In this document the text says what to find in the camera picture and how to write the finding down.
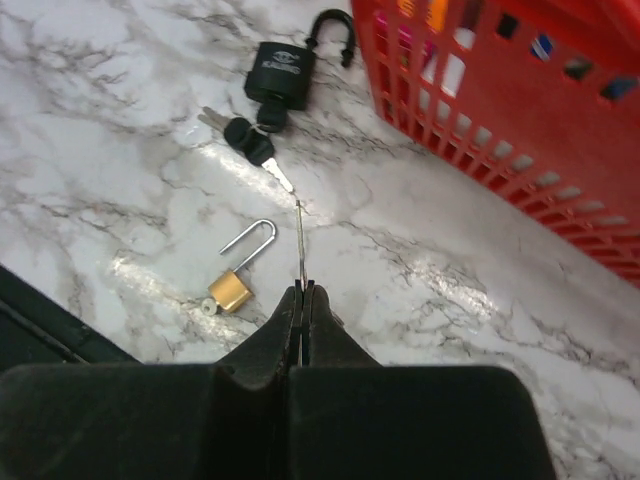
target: red plastic basket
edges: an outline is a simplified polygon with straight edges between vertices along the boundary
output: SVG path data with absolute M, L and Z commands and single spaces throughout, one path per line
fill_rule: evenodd
M 640 0 L 352 5 L 379 116 L 640 286 Z

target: thin metal needle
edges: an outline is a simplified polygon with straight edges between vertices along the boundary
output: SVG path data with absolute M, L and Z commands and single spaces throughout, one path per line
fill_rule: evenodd
M 307 289 L 307 270 L 304 267 L 304 232 L 302 231 L 302 205 L 300 200 L 296 200 L 298 211 L 298 257 L 300 259 L 300 283 L 302 290 Z

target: silver key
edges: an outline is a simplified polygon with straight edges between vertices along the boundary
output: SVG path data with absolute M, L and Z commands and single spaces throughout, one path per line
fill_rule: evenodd
M 284 173 L 282 173 L 282 170 L 280 170 L 280 167 L 276 163 L 276 159 L 275 158 L 271 157 L 269 160 L 264 162 L 262 164 L 262 168 L 264 168 L 267 172 L 269 172 L 271 175 L 276 177 L 276 180 L 278 180 L 278 182 L 280 182 L 280 185 L 282 185 L 284 187 L 284 189 L 287 191 L 287 193 L 293 193 L 294 192 L 293 185 L 291 184 L 289 179 L 287 179 L 287 177 L 285 177 Z

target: marble surface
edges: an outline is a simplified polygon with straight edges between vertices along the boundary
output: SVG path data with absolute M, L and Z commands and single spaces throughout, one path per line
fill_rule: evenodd
M 211 362 L 297 274 L 294 198 L 197 120 L 255 118 L 256 44 L 344 0 L 0 0 L 0 262 L 145 362 Z M 309 277 L 385 364 L 498 364 L 533 394 L 562 479 L 640 478 L 640 294 L 385 126 L 323 30 L 311 106 L 275 137 Z M 207 316 L 241 272 L 255 299 Z

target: brass padlock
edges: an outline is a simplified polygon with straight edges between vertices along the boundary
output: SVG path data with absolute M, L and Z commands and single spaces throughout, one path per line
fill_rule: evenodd
M 202 305 L 202 309 L 205 313 L 215 313 L 218 307 L 227 313 L 233 313 L 253 295 L 251 293 L 251 290 L 249 290 L 249 288 L 244 283 L 242 283 L 242 280 L 240 280 L 240 278 L 236 275 L 236 272 L 251 260 L 253 260 L 259 253 L 267 248 L 267 246 L 271 242 L 275 240 L 276 234 L 278 233 L 275 224 L 271 220 L 267 219 L 257 220 L 253 224 L 249 225 L 236 238 L 222 247 L 219 252 L 220 254 L 225 253 L 236 243 L 242 240 L 248 233 L 258 227 L 258 225 L 262 224 L 269 225 L 271 227 L 271 235 L 251 255 L 240 262 L 240 265 L 238 265 L 233 270 L 227 270 L 220 278 L 209 285 L 209 293 L 215 300 L 216 308 L 211 308 L 211 305 L 209 304 L 211 303 L 210 300 L 208 302 L 207 300 L 205 300 Z

